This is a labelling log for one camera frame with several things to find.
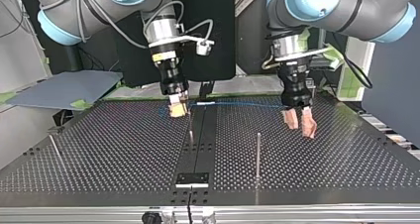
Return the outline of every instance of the blue cable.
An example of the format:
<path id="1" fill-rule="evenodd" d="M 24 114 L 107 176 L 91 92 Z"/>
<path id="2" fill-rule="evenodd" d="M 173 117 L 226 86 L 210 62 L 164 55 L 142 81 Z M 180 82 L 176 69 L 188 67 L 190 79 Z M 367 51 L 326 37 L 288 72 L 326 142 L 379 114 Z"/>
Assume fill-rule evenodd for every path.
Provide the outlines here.
<path id="1" fill-rule="evenodd" d="M 282 105 L 269 105 L 269 104 L 260 104 L 260 103 L 247 103 L 247 102 L 208 102 L 203 104 L 188 104 L 188 108 L 192 107 L 201 107 L 201 106 L 252 106 L 252 107 L 261 107 L 261 108 L 285 108 Z M 169 115 L 169 109 L 167 107 L 160 107 L 158 109 L 158 114 L 160 117 L 166 117 Z"/>
<path id="2" fill-rule="evenodd" d="M 281 105 L 269 105 L 269 104 L 259 104 L 259 103 L 247 103 L 247 102 L 215 102 L 215 103 L 203 103 L 203 104 L 189 104 L 189 107 L 196 106 L 254 106 L 254 107 L 264 107 L 264 108 L 284 108 Z"/>

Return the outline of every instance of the optical breadboard table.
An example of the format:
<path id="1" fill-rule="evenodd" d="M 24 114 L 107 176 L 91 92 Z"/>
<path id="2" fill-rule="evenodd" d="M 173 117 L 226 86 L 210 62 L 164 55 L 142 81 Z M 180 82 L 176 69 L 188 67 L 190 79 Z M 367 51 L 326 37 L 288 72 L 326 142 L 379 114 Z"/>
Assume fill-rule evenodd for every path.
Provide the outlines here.
<path id="1" fill-rule="evenodd" d="M 191 101 L 176 119 L 166 101 L 98 103 L 55 145 L 45 139 L 0 171 L 0 223 L 142 223 L 148 211 L 187 223 L 188 209 L 218 223 L 420 222 L 420 163 L 343 103 L 315 98 L 309 140 L 285 126 L 278 96 L 214 102 Z M 177 188 L 189 175 L 206 186 Z"/>

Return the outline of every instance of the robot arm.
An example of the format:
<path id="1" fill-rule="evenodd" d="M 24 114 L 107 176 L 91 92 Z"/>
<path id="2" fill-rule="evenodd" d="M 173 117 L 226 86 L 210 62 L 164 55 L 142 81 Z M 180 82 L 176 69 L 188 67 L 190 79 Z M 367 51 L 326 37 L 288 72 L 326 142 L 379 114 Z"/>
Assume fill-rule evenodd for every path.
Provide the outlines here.
<path id="1" fill-rule="evenodd" d="M 182 73 L 182 45 L 193 41 L 197 44 L 197 54 L 208 56 L 214 42 L 209 41 L 212 20 L 199 26 L 210 25 L 204 39 L 187 36 L 180 24 L 182 15 L 176 18 L 174 5 L 183 4 L 172 0 L 40 0 L 42 10 L 38 20 L 43 30 L 54 41 L 62 45 L 76 45 L 86 42 L 95 33 L 113 26 L 131 44 L 149 49 L 155 66 L 161 74 L 160 88 L 163 95 L 170 98 L 171 116 L 184 116 L 188 97 L 188 81 Z M 145 22 L 144 34 L 149 45 L 139 45 L 125 35 L 115 22 L 136 12 L 142 12 Z"/>
<path id="2" fill-rule="evenodd" d="M 312 56 L 299 35 L 307 27 L 341 33 L 364 41 L 391 43 L 412 27 L 416 9 L 410 0 L 267 0 L 272 40 L 271 52 L 279 62 L 277 70 L 284 83 L 281 95 L 285 121 L 298 128 L 295 108 L 303 109 L 303 135 L 313 137 L 316 123 L 310 108 L 312 95 L 306 87 Z"/>

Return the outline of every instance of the perforated black table surface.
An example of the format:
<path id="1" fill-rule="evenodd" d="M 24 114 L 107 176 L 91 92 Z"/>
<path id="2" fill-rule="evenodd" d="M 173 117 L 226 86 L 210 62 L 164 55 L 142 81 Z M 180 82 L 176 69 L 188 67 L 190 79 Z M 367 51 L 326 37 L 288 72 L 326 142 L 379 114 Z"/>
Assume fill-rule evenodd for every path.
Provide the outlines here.
<path id="1" fill-rule="evenodd" d="M 0 171 L 0 207 L 420 203 L 420 163 L 344 104 L 317 97 L 308 140 L 277 96 L 215 100 L 179 119 L 165 101 L 101 102 L 55 136 L 58 151 L 45 140 Z M 191 198 L 175 187 L 203 172 Z"/>

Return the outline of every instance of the cable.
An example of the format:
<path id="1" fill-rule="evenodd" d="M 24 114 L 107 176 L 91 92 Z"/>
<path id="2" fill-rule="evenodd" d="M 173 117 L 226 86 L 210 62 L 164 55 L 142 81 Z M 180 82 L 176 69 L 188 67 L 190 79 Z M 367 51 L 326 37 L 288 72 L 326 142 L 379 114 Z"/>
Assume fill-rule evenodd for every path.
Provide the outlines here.
<path id="1" fill-rule="evenodd" d="M 188 33 L 192 32 L 192 31 L 200 28 L 201 26 L 203 26 L 205 24 L 208 24 L 209 25 L 209 29 L 207 30 L 207 35 L 206 35 L 206 38 L 205 38 L 205 41 L 207 41 L 207 40 L 209 40 L 209 38 L 211 36 L 211 33 L 213 32 L 213 25 L 214 25 L 214 23 L 213 23 L 213 20 L 212 19 L 206 19 L 203 22 L 195 25 L 194 27 L 186 30 L 185 31 L 185 34 L 188 34 Z"/>
<path id="2" fill-rule="evenodd" d="M 78 49 L 84 54 L 84 55 L 86 55 L 87 56 L 87 58 L 90 60 L 90 62 L 91 62 L 91 64 L 92 64 L 92 66 L 90 67 L 90 69 L 93 69 L 94 68 L 94 66 L 96 66 L 96 67 L 98 67 L 100 70 L 104 70 L 105 71 L 105 66 L 104 66 L 104 64 L 102 63 L 102 61 L 99 59 L 99 58 L 97 58 L 97 57 L 95 57 L 95 56 L 93 56 L 92 54 L 90 54 L 89 52 L 87 52 L 87 51 L 85 51 L 83 48 L 81 48 L 81 47 L 78 47 Z"/>
<path id="3" fill-rule="evenodd" d="M 117 66 L 117 64 L 119 64 L 120 63 L 120 60 L 118 59 L 110 68 L 109 68 L 109 70 L 108 71 L 112 71 L 112 69 L 115 67 L 115 66 Z"/>
<path id="4" fill-rule="evenodd" d="M 338 97 L 338 95 L 337 95 L 337 91 L 333 88 L 333 83 L 332 83 L 332 82 L 330 81 L 330 79 L 328 78 L 327 73 L 326 73 L 324 70 L 322 70 L 322 73 L 323 73 L 323 75 L 324 75 L 325 79 L 327 79 L 328 85 L 330 86 L 331 90 L 333 91 L 334 96 Z"/>
<path id="5" fill-rule="evenodd" d="M 50 5 L 47 5 L 47 6 L 40 5 L 40 8 L 41 10 L 48 10 L 51 8 L 55 8 L 56 6 L 61 5 L 64 1 L 65 0 L 58 0 L 55 3 L 51 3 Z"/>
<path id="6" fill-rule="evenodd" d="M 81 40 L 86 43 L 86 38 L 84 37 L 84 29 L 83 29 L 83 22 L 81 19 L 81 8 L 80 8 L 80 0 L 76 0 L 76 14 L 77 14 L 77 27 L 80 33 Z"/>
<path id="7" fill-rule="evenodd" d="M 188 204 L 186 206 L 186 210 L 188 211 L 188 220 L 189 220 L 189 224 L 193 224 L 194 221 L 192 219 L 192 212 L 191 212 L 191 191 L 189 192 L 189 197 L 188 197 Z"/>
<path id="8" fill-rule="evenodd" d="M 180 21 L 182 20 L 183 14 L 184 14 L 184 10 L 185 10 L 185 6 L 184 4 L 179 1 L 179 0 L 175 0 L 175 1 L 171 1 L 166 3 L 165 5 L 161 6 L 156 12 L 154 12 L 154 14 L 148 19 L 148 21 L 145 23 L 144 27 L 143 27 L 143 34 L 145 35 L 145 37 L 147 38 L 147 30 L 149 28 L 149 26 L 151 25 L 151 23 L 154 21 L 154 19 L 161 13 L 161 11 L 163 11 L 165 8 L 171 6 L 171 5 L 175 5 L 178 4 L 179 6 L 181 6 L 181 12 L 180 15 L 178 17 L 178 20 L 176 21 L 176 23 L 180 23 Z"/>
<path id="9" fill-rule="evenodd" d="M 7 36 L 9 36 L 9 35 L 13 34 L 14 32 L 18 31 L 18 29 L 19 29 L 19 28 L 22 26 L 22 24 L 24 23 L 24 20 L 25 20 L 25 17 L 24 17 L 24 14 L 22 13 L 22 14 L 21 14 L 21 21 L 19 22 L 19 25 L 18 25 L 15 29 L 13 29 L 12 31 L 10 31 L 9 33 L 6 33 L 6 34 L 1 35 L 1 36 L 0 36 L 0 39 L 2 39 L 2 38 L 4 38 L 4 37 L 7 37 Z"/>
<path id="10" fill-rule="evenodd" d="M 190 107 L 195 106 L 252 106 L 252 107 L 262 107 L 262 108 L 284 108 L 280 105 L 269 105 L 269 104 L 259 104 L 259 103 L 242 103 L 242 102 L 203 102 L 190 104 Z"/>
<path id="11" fill-rule="evenodd" d="M 307 26 L 298 26 L 298 27 L 284 27 L 284 28 L 273 28 L 269 24 L 266 25 L 266 28 L 271 32 L 276 32 L 277 35 L 268 35 L 265 39 L 266 40 L 277 40 L 289 36 L 295 36 L 302 34 Z"/>
<path id="12" fill-rule="evenodd" d="M 339 41 L 337 40 L 337 36 L 334 33 L 333 33 L 333 38 L 334 38 L 334 41 L 337 44 L 337 47 L 338 47 L 339 51 L 343 52 L 342 48 L 340 47 Z M 343 57 L 344 57 L 344 60 L 345 60 L 346 64 L 349 66 L 350 70 L 355 75 L 355 77 L 358 79 L 358 81 L 365 88 L 372 89 L 373 84 L 372 84 L 370 78 L 365 74 L 365 72 L 357 64 L 355 64 L 353 61 L 351 61 L 347 57 L 346 53 L 343 53 Z"/>
<path id="13" fill-rule="evenodd" d="M 265 58 L 268 55 L 269 55 L 269 58 L 262 63 L 262 69 L 268 70 L 268 69 L 272 69 L 272 68 L 281 66 L 280 62 L 272 63 L 272 60 L 274 59 L 272 47 L 269 48 L 268 52 L 265 55 Z"/>
<path id="14" fill-rule="evenodd" d="M 3 5 L 3 7 L 6 9 L 6 11 L 7 11 L 7 13 L 11 16 L 11 18 L 17 23 L 17 24 L 19 24 L 20 23 L 20 21 L 19 21 L 19 19 L 17 19 L 16 17 L 15 17 L 15 15 L 12 13 L 12 11 L 10 11 L 10 9 L 7 7 L 7 5 L 5 4 L 5 3 L 3 3 L 2 1 L 0 1 L 0 4 L 2 4 Z M 21 13 L 21 14 L 24 14 L 24 12 L 22 12 L 21 10 L 20 10 L 20 8 L 18 7 L 18 10 L 19 10 L 19 12 Z M 31 32 L 26 28 L 26 27 L 24 27 L 24 25 L 21 25 L 21 27 L 22 27 L 22 29 L 23 30 L 25 30 L 25 32 L 27 32 L 28 34 L 30 34 Z"/>
<path id="15" fill-rule="evenodd" d="M 113 21 L 112 19 L 106 14 L 106 12 L 101 8 L 98 2 L 96 0 L 90 0 L 96 8 L 99 10 L 99 12 L 104 16 L 104 18 L 108 21 L 108 23 L 123 37 L 125 38 L 129 43 L 131 43 L 133 46 L 138 47 L 140 49 L 148 49 L 149 47 L 140 45 L 136 42 L 134 42 L 129 36 L 127 36 Z"/>

